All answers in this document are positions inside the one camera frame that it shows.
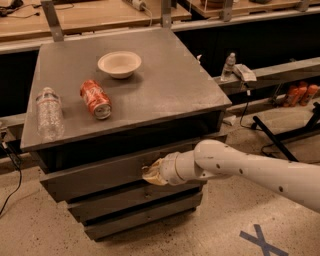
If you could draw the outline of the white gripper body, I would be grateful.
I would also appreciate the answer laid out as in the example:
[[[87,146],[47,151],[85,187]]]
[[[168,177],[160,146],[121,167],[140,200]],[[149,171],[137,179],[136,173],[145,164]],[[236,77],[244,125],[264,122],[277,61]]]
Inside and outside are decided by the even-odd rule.
[[[170,185],[184,184],[195,179],[194,164],[192,151],[171,153],[163,158],[160,175]]]

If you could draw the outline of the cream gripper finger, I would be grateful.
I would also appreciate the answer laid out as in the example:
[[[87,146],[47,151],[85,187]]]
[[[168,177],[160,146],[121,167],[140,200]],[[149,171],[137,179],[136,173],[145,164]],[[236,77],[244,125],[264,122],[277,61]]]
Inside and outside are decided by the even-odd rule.
[[[164,186],[167,184],[167,181],[160,175],[159,172],[143,174],[142,178],[153,185]]]
[[[163,159],[159,158],[154,163],[152,163],[150,166],[144,166],[142,168],[142,173],[146,175],[150,175],[153,173],[158,173],[161,167]]]

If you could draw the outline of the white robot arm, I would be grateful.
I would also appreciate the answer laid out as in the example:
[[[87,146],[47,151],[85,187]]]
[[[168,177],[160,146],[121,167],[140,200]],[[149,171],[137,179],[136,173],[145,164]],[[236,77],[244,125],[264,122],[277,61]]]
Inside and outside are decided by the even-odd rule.
[[[320,166],[238,151],[218,140],[202,140],[187,152],[174,152],[142,171],[154,185],[240,176],[315,212],[320,212]]]

